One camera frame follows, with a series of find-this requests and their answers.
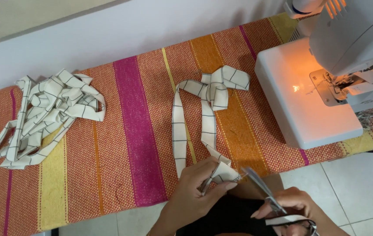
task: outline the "hand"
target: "hand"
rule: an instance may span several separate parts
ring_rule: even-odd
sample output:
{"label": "hand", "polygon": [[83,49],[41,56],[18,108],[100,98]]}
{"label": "hand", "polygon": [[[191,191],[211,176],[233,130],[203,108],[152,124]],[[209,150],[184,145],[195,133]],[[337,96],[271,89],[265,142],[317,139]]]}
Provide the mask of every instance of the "hand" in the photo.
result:
{"label": "hand", "polygon": [[219,160],[209,157],[182,170],[175,192],[163,207],[150,235],[173,236],[179,228],[205,216],[226,191],[237,183],[224,182],[208,190],[205,196],[197,189],[216,169]]}
{"label": "hand", "polygon": [[[341,228],[339,228],[322,209],[312,200],[305,191],[301,191],[296,187],[291,187],[283,191],[274,193],[274,198],[278,204],[288,212],[288,214],[302,215],[316,223],[317,232],[322,236],[335,235],[347,236]],[[277,215],[273,212],[269,202],[265,202],[251,217],[257,219],[272,218]],[[307,230],[300,224],[282,227],[281,234],[285,236],[304,236]]]}

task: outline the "fingernail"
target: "fingernail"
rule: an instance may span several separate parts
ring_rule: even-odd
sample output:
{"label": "fingernail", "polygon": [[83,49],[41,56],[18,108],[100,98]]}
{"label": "fingernail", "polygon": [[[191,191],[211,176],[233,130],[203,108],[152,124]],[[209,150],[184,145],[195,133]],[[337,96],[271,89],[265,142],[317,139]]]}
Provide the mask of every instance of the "fingernail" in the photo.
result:
{"label": "fingernail", "polygon": [[232,188],[236,187],[238,183],[230,183],[226,185],[226,190],[231,190]]}
{"label": "fingernail", "polygon": [[259,214],[259,211],[256,211],[252,214],[251,218],[256,217]]}

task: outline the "woman's right hand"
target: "woman's right hand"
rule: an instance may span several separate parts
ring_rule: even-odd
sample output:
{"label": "woman's right hand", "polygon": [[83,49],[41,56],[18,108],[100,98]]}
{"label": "woman's right hand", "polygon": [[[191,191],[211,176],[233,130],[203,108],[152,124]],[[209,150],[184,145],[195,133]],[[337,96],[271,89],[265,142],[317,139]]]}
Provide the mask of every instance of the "woman's right hand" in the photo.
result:
{"label": "woman's right hand", "polygon": [[[339,228],[322,209],[312,200],[305,191],[301,191],[296,187],[291,187],[283,191],[274,193],[274,198],[278,204],[282,206],[288,214],[302,215],[316,223],[316,231],[322,236],[347,236],[341,228]],[[257,219],[272,218],[277,215],[273,212],[271,205],[266,201],[251,217]],[[304,236],[305,228],[299,224],[290,225],[283,228],[281,233],[286,236]]]}

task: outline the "woven textile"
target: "woven textile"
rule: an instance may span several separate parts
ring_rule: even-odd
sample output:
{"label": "woven textile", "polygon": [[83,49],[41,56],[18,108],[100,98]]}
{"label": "woven textile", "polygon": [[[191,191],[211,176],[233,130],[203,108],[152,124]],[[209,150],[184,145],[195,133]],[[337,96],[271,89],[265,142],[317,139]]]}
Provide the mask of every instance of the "woven textile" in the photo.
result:
{"label": "woven textile", "polygon": [[[31,235],[168,200],[177,182],[171,144],[175,86],[223,65],[251,76],[249,91],[229,89],[228,109],[215,112],[217,150],[234,168],[251,166],[264,176],[373,149],[373,130],[309,150],[286,146],[254,64],[259,51],[287,42],[296,24],[280,14],[81,71],[105,97],[105,120],[77,119],[39,165],[0,168],[0,235]],[[200,141],[200,98],[180,95],[186,162],[192,165],[208,156]],[[0,90],[0,131],[16,119],[21,99],[18,87]]]}

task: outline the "sewing machine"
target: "sewing machine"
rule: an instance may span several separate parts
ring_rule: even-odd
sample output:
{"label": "sewing machine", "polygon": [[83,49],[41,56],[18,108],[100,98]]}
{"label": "sewing machine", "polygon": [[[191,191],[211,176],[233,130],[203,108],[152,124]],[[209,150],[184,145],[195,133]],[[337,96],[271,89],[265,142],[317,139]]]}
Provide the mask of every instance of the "sewing machine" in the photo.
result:
{"label": "sewing machine", "polygon": [[287,0],[285,9],[294,19],[321,12],[299,21],[290,42],[257,56],[255,73],[287,145],[361,136],[355,113],[373,108],[373,1]]}

